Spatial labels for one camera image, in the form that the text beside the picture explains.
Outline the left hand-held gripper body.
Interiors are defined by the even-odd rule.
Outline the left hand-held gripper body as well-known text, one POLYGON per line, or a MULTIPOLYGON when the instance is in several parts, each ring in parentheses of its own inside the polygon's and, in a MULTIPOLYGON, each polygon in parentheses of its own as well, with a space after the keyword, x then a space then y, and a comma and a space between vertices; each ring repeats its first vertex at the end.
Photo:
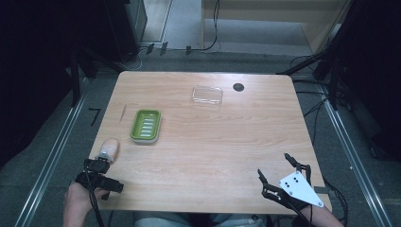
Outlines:
POLYGON ((100 188, 109 192, 121 193, 124 184, 105 176, 110 166, 105 159, 85 159, 83 171, 77 175, 75 182, 80 183, 86 189, 100 188))

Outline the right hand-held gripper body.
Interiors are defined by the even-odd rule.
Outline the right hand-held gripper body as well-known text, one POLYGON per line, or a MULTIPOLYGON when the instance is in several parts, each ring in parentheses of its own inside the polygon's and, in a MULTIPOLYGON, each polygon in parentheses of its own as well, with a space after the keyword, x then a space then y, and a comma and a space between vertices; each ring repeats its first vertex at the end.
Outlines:
POLYGON ((262 196, 292 211, 307 205, 324 207, 323 201, 301 172, 295 171, 287 175, 278 184, 279 186, 275 186, 269 183, 267 188, 262 185, 262 196))

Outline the peach soap bar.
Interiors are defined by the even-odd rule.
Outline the peach soap bar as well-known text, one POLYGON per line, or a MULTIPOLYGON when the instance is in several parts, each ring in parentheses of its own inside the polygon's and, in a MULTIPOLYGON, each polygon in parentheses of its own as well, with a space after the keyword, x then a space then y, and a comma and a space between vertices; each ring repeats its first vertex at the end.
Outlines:
POLYGON ((111 138, 103 142, 99 153, 107 153, 112 158, 112 163, 113 163, 117 156, 118 151, 119 151, 119 141, 115 138, 111 138))

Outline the person's right hand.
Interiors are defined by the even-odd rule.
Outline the person's right hand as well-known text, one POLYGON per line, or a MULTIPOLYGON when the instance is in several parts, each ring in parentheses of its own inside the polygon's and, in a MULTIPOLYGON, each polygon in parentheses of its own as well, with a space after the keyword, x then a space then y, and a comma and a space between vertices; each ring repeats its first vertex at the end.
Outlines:
POLYGON ((295 213, 300 218, 303 224, 311 224, 313 222, 313 216, 316 211, 319 210, 318 206, 315 205, 307 205, 302 209, 296 209, 295 213))

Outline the person's left hand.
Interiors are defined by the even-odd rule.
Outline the person's left hand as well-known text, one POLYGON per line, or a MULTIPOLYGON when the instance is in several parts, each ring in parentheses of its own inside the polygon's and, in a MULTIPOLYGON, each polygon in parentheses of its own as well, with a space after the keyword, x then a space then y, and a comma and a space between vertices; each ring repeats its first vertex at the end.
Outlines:
POLYGON ((73 183, 64 195, 63 214, 87 213, 92 210, 89 191, 80 183, 73 183))

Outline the green soap dish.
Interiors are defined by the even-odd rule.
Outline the green soap dish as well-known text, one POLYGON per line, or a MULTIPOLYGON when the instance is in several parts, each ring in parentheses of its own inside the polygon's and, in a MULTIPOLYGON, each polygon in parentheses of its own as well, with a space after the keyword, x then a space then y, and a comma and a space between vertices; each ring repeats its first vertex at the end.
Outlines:
POLYGON ((139 110, 136 112, 131 139, 136 144, 150 145, 158 140, 162 114, 158 110, 139 110))

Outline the black metal stand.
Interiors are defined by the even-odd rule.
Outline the black metal stand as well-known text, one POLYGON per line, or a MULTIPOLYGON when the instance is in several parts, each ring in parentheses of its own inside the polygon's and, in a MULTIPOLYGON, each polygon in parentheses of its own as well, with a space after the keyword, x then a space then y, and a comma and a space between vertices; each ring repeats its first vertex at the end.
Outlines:
POLYGON ((74 50, 70 55, 70 72, 72 79, 72 107, 78 104, 81 97, 79 71, 82 71, 87 78, 94 78, 97 69, 93 63, 94 52, 89 48, 74 50))

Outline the clear plastic box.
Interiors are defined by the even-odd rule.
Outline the clear plastic box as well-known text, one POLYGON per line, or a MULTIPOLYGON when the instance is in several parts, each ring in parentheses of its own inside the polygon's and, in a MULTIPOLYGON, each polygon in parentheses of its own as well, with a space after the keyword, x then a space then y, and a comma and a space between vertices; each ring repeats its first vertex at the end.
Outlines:
POLYGON ((223 91, 218 87, 196 85, 193 87, 191 102, 201 107, 219 108, 222 105, 223 91))

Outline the black tripod stand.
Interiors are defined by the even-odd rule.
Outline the black tripod stand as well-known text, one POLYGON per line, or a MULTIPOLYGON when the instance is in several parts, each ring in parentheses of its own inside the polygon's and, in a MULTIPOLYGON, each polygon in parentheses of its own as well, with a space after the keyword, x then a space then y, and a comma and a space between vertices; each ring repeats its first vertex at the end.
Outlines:
POLYGON ((358 18, 365 3, 366 0, 351 0, 349 9, 345 14, 344 21, 334 35, 334 38, 331 39, 317 54, 311 55, 304 61, 291 66, 285 71, 278 72, 278 75, 291 76, 301 69, 307 68, 312 63, 317 62, 318 65, 313 71, 313 78, 315 80, 321 80, 324 79, 327 74, 330 74, 328 85, 329 93, 327 95, 327 100, 329 101, 331 107, 336 111, 338 109, 336 98, 338 82, 340 79, 340 74, 343 72, 340 64, 341 46, 351 34, 352 26, 354 25, 355 20, 358 18))

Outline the dark cabinet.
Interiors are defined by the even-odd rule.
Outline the dark cabinet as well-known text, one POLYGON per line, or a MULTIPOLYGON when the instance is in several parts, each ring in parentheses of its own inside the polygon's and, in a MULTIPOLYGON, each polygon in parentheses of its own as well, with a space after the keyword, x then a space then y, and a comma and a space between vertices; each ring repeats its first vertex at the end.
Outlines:
POLYGON ((144 0, 104 0, 112 28, 115 47, 113 59, 123 61, 136 55, 142 41, 148 17, 144 0))

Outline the light wooden shelf unit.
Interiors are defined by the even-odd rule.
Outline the light wooden shelf unit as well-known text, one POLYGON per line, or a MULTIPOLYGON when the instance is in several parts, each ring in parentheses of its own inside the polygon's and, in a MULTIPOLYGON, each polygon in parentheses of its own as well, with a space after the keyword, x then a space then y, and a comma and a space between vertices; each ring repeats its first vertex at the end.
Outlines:
POLYGON ((218 18, 300 23, 313 53, 323 50, 353 0, 219 0, 218 18))

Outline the metal floor rail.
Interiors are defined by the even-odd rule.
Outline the metal floor rail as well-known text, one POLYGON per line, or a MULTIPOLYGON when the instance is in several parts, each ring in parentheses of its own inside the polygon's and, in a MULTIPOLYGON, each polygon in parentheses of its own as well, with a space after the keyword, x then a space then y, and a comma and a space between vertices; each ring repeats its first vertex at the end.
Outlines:
POLYGON ((31 221, 33 220, 36 210, 44 196, 45 190, 48 187, 59 159, 61 158, 66 142, 81 112, 91 83, 92 82, 89 79, 82 80, 80 88, 81 97, 78 99, 77 104, 70 108, 68 115, 63 122, 61 130, 58 133, 57 139, 50 150, 46 161, 44 162, 35 184, 33 184, 28 194, 26 202, 14 224, 14 227, 29 227, 31 221))
POLYGON ((377 193, 364 164, 357 154, 357 149, 354 146, 347 129, 345 129, 339 112, 332 107, 332 104, 328 99, 324 102, 324 107, 340 140, 352 171, 354 172, 361 192, 371 210, 375 223, 378 227, 393 227, 391 218, 384 203, 377 193))

